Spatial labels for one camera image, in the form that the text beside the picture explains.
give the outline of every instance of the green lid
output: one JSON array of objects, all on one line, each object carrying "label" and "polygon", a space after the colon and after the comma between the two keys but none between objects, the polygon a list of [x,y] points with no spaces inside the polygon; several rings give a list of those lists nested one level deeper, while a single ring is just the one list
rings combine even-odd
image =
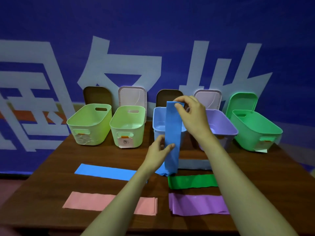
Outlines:
[{"label": "green lid", "polygon": [[225,115],[231,119],[233,110],[255,110],[258,97],[254,93],[235,93],[231,96]]}]

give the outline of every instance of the hand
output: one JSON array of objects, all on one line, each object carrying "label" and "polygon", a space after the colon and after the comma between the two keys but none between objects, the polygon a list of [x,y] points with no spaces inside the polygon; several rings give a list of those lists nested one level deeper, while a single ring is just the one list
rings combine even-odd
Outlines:
[{"label": "hand", "polygon": [[201,139],[212,135],[206,115],[206,108],[199,103],[198,99],[193,96],[181,96],[174,101],[188,104],[190,108],[189,112],[186,112],[183,106],[179,103],[176,103],[175,107],[185,128],[198,142]]},{"label": "hand", "polygon": [[172,143],[164,149],[164,139],[164,135],[159,135],[152,145],[149,146],[146,158],[141,165],[141,167],[143,167],[145,170],[148,170],[150,174],[155,172],[162,165],[165,157],[175,147],[175,144]]}]

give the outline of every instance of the paper strip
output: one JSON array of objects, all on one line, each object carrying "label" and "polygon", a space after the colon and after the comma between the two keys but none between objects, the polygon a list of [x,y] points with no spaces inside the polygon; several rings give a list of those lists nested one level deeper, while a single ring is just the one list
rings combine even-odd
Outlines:
[{"label": "paper strip", "polygon": [[[102,211],[115,198],[112,194],[89,194],[73,191],[63,208]],[[157,198],[140,197],[134,214],[156,215]]]},{"label": "paper strip", "polygon": [[175,103],[179,102],[166,102],[165,146],[175,143],[175,148],[166,156],[162,166],[155,172],[162,176],[169,176],[173,173],[177,173],[178,170],[182,120],[174,106]]},{"label": "paper strip", "polygon": [[222,195],[183,195],[169,193],[168,204],[172,213],[180,216],[230,214]]},{"label": "paper strip", "polygon": [[100,167],[100,166],[81,164],[79,168],[76,170],[76,172],[74,173],[79,174],[79,175],[129,181],[132,178],[132,176],[136,173],[136,171],[120,169],[120,168]]},{"label": "paper strip", "polygon": [[171,189],[188,189],[218,186],[215,175],[169,176],[168,186]]},{"label": "paper strip", "polygon": [[179,159],[178,169],[212,170],[209,160]]}]

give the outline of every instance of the purple paper strip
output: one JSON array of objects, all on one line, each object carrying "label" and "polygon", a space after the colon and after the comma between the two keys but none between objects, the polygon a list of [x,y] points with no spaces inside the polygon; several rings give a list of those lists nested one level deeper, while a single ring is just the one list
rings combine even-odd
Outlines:
[{"label": "purple paper strip", "polygon": [[169,193],[168,204],[172,213],[180,216],[230,214],[222,195],[184,195]]}]

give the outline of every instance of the pink lid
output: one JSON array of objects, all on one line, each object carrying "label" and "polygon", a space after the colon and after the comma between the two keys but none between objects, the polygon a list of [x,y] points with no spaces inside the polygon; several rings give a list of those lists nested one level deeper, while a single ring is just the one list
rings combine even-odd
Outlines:
[{"label": "pink lid", "polygon": [[202,103],[206,109],[220,108],[222,94],[219,90],[205,90],[201,89],[195,92],[194,97]]},{"label": "pink lid", "polygon": [[122,86],[118,90],[119,107],[141,106],[146,109],[144,122],[147,120],[147,92],[142,87]]}]

